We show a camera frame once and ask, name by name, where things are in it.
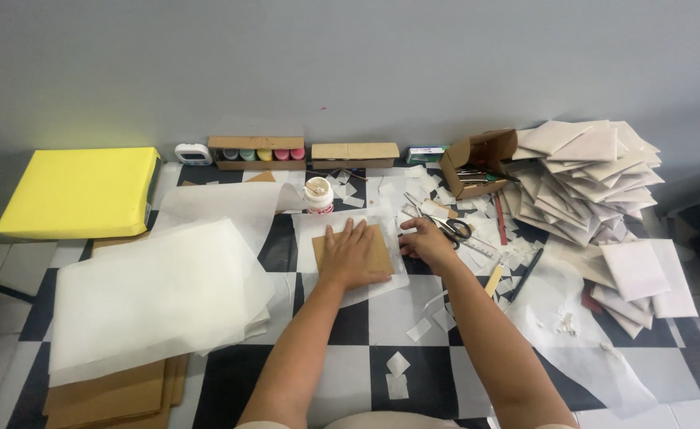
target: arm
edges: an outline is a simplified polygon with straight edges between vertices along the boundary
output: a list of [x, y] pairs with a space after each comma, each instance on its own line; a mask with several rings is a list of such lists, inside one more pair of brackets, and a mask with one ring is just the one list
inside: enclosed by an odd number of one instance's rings
[[334, 240], [326, 227], [326, 251], [318, 284], [270, 352], [239, 424], [275, 421], [291, 429], [307, 426], [307, 410], [323, 370], [328, 335], [346, 290], [385, 282], [385, 272], [368, 272], [366, 253], [373, 233], [352, 218]]
[[402, 254], [422, 258], [441, 276], [469, 358], [506, 429], [544, 424], [577, 427], [530, 344], [458, 258], [450, 241], [422, 218], [401, 225]]

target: glue jar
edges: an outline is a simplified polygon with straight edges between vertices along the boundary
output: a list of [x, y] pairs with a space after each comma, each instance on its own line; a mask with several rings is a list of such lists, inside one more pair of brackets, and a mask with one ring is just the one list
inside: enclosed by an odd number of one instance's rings
[[313, 177], [307, 183], [325, 191], [323, 194], [319, 194], [305, 186], [305, 201], [308, 204], [307, 212], [323, 215], [334, 211], [334, 190], [332, 189], [332, 184], [322, 177]]

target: yellow wrapped package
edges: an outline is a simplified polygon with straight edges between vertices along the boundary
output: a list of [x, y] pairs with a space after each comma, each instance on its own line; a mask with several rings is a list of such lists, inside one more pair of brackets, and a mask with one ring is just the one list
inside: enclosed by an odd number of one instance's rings
[[35, 151], [0, 233], [38, 239], [140, 234], [161, 167], [153, 147]]

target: black pen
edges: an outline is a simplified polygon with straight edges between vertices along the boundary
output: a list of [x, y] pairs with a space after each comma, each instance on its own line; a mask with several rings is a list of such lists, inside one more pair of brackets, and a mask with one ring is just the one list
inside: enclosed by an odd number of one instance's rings
[[543, 254], [543, 249], [541, 248], [540, 250], [538, 250], [538, 253], [535, 254], [535, 257], [533, 258], [532, 262], [530, 262], [530, 266], [525, 271], [525, 275], [522, 276], [522, 279], [519, 281], [517, 288], [514, 289], [514, 293], [511, 294], [511, 298], [509, 298], [509, 300], [508, 300], [509, 304], [514, 302], [514, 300], [517, 298], [517, 295], [519, 295], [519, 291], [522, 289], [522, 286], [525, 285], [525, 281], [527, 280], [527, 277], [529, 277], [530, 274], [533, 272], [533, 268], [535, 268], [535, 264], [538, 263], [538, 259], [540, 259], [540, 255], [542, 255], [542, 254]]

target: red pencil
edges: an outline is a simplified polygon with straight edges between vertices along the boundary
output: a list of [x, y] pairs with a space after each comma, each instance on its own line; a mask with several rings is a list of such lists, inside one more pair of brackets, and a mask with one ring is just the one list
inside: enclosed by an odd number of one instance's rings
[[496, 192], [493, 195], [493, 201], [496, 203], [496, 212], [498, 214], [498, 233], [501, 235], [501, 246], [508, 244], [506, 239], [506, 225], [503, 223], [503, 209], [501, 209], [501, 199]]

